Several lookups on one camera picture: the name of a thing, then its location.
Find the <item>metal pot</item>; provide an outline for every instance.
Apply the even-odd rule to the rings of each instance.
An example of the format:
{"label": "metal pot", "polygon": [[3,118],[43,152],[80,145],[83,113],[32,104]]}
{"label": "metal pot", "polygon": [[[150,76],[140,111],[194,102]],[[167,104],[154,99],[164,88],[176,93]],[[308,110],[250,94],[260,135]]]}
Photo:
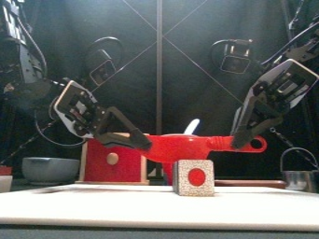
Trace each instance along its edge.
{"label": "metal pot", "polygon": [[[284,156],[292,150],[302,150],[311,155],[314,163],[311,164],[316,170],[312,171],[284,171],[283,170],[283,160]],[[288,148],[280,157],[280,172],[283,175],[283,180],[286,181],[287,190],[298,190],[306,192],[319,192],[319,171],[318,171],[318,161],[315,160],[314,155],[304,148]]]}
{"label": "metal pot", "polygon": [[75,180],[79,168],[79,160],[42,157],[23,159],[23,175],[32,185],[70,183]]}

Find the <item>wire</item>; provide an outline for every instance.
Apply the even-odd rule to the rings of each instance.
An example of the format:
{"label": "wire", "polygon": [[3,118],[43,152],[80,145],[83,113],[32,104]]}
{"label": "wire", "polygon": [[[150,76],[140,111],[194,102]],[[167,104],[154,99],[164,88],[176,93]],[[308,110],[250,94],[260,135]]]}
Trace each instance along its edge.
{"label": "wire", "polygon": [[219,68],[219,66],[216,65],[216,61],[215,61],[215,58],[214,58],[214,52],[215,52],[216,46],[219,46],[219,45],[222,45],[222,44],[223,44],[223,45],[224,45],[224,44],[228,44],[228,43],[231,43],[231,42],[235,42],[235,40],[232,40],[232,39],[219,40],[219,41],[216,41],[216,42],[214,43],[214,45],[211,46],[211,50],[210,50],[210,52],[211,52],[211,61],[212,61],[214,66],[218,67],[218,68]]}
{"label": "wire", "polygon": [[26,36],[28,37],[28,40],[30,40],[30,42],[32,43],[32,45],[34,45],[34,47],[35,47],[35,49],[36,49],[36,51],[38,51],[38,54],[39,54],[39,56],[40,56],[42,65],[43,65],[43,68],[44,68],[44,69],[43,69],[43,75],[44,75],[44,79],[47,79],[47,60],[46,60],[46,56],[44,56],[43,52],[42,52],[39,46],[36,45],[36,42],[34,41],[34,38],[32,38],[32,36],[30,35],[28,30],[26,29],[26,26],[24,26],[24,24],[22,23],[22,21],[20,21],[19,18],[18,18],[18,22],[19,22],[19,25],[20,25],[23,31],[24,31],[24,34],[26,34]]}
{"label": "wire", "polygon": [[84,57],[87,57],[88,55],[88,52],[96,48],[99,45],[102,45],[104,42],[115,42],[118,44],[118,46],[120,47],[120,58],[118,60],[118,63],[115,64],[116,67],[119,67],[122,65],[122,60],[123,60],[123,55],[124,55],[124,47],[123,47],[123,44],[122,44],[122,41],[114,37],[114,36],[107,36],[107,37],[103,37],[100,39],[98,39],[88,47],[87,47],[87,50],[86,50],[86,53],[84,53]]}
{"label": "wire", "polygon": [[284,51],[290,48],[290,46],[299,40],[299,38],[304,36],[318,26],[318,24],[319,22],[316,22],[299,35],[296,35],[294,39],[284,45],[284,47],[274,54],[274,56],[266,62],[262,63],[262,65],[266,65],[270,62],[272,62],[284,53]]}
{"label": "wire", "polygon": [[[46,127],[50,128],[58,121],[60,121],[60,119],[56,119],[54,120]],[[55,142],[54,140],[51,140],[46,135],[44,135],[44,130],[40,129],[39,127],[39,123],[38,123],[38,115],[36,115],[36,110],[35,110],[35,128],[36,128],[36,132],[39,133],[39,135],[42,135],[42,137],[50,142],[52,143],[55,146],[59,146],[62,148],[76,148],[76,147],[80,147],[84,142],[86,142],[86,139],[83,139],[83,141],[80,143],[76,143],[76,144],[71,144],[71,145],[66,145],[66,144],[60,144],[58,142]]]}

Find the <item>pot handle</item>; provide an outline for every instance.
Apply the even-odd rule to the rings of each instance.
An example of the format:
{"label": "pot handle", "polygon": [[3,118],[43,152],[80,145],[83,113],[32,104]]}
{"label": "pot handle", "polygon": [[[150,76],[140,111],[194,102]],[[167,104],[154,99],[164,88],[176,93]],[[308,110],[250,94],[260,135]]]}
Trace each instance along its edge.
{"label": "pot handle", "polygon": [[28,158],[31,162],[48,162],[50,158]]}
{"label": "pot handle", "polygon": [[311,155],[312,161],[310,160],[308,157],[304,157],[304,158],[306,158],[307,161],[311,163],[311,165],[312,165],[316,169],[319,169],[319,167],[318,167],[318,161],[316,161],[316,159],[315,159],[312,153],[311,153],[308,150],[306,150],[304,148],[292,147],[292,148],[288,148],[288,149],[283,152],[283,154],[282,154],[282,156],[280,156],[280,172],[282,172],[282,173],[283,173],[283,164],[284,164],[284,163],[283,163],[283,160],[284,160],[284,156],[286,156],[286,154],[287,154],[288,152],[291,152],[292,150],[303,150],[303,151],[306,151],[306,152]]}

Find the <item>white table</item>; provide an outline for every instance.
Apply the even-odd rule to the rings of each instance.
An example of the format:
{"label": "white table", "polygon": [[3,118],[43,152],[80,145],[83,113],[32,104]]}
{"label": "white table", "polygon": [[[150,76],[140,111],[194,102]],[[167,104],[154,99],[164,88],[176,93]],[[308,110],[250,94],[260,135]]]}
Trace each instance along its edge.
{"label": "white table", "polygon": [[74,184],[0,193],[0,202],[3,225],[319,232],[319,194],[271,188],[180,197],[166,186]]}

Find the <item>gray bowl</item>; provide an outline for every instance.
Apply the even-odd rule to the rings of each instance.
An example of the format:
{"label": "gray bowl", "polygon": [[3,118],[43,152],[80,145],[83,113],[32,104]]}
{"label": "gray bowl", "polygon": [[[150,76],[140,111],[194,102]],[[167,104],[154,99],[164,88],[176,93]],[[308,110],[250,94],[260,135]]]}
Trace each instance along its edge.
{"label": "gray bowl", "polygon": [[32,185],[51,186],[71,183],[79,168],[79,160],[42,157],[23,159],[23,175]]}

